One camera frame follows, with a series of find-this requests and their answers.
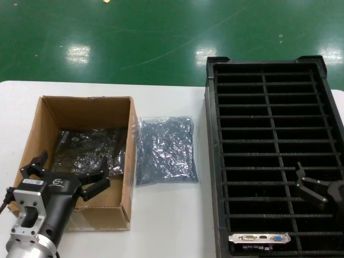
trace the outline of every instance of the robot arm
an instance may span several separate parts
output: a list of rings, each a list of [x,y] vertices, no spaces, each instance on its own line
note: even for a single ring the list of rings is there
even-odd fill
[[[33,158],[20,169],[23,180],[18,187],[7,189],[0,212],[16,201],[19,216],[6,244],[6,258],[59,258],[57,247],[79,197],[86,202],[110,186],[105,156],[99,169],[82,175],[44,169],[47,158],[46,152]],[[39,180],[30,179],[31,175]]]

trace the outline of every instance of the black plastic tray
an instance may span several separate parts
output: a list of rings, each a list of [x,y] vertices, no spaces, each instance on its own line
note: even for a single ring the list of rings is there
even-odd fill
[[[344,129],[321,56],[292,61],[207,59],[206,115],[217,257],[344,257],[333,212],[295,194],[306,176],[342,180]],[[269,252],[231,233],[288,232]]]

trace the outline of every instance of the black cable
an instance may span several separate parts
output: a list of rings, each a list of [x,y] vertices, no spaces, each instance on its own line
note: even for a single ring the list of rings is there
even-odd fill
[[[3,210],[6,208],[7,203],[3,203],[0,207],[0,214],[3,212]]]
[[[3,210],[6,208],[6,206],[8,204],[10,204],[11,201],[15,200],[15,196],[13,194],[13,192],[16,190],[15,187],[8,187],[6,189],[6,195],[5,195],[5,199],[4,199],[4,203],[1,205],[0,207],[0,214],[3,212]]]

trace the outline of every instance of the cardboard box flap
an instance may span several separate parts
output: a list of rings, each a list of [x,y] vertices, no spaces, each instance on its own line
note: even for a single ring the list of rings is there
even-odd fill
[[[48,160],[45,164],[45,168],[49,168],[53,162],[58,134],[59,129],[51,117],[45,102],[40,97],[19,168],[29,164],[33,157],[39,156],[43,151],[48,151]],[[22,179],[22,174],[18,169],[13,186],[17,187]],[[16,202],[11,202],[8,208],[13,213],[19,214]]]
[[[43,99],[59,129],[91,130],[128,126],[132,100],[129,97],[44,96]]]
[[[88,208],[73,212],[69,218],[67,231],[112,231],[128,230],[128,223],[121,207]]]
[[[134,101],[131,99],[130,103],[130,117],[128,124],[128,135],[125,152],[125,168],[123,178],[123,190],[121,205],[124,208],[126,218],[130,222],[132,198],[134,190],[134,177],[135,177],[135,158],[136,158],[136,137],[138,129],[138,119],[135,112]]]

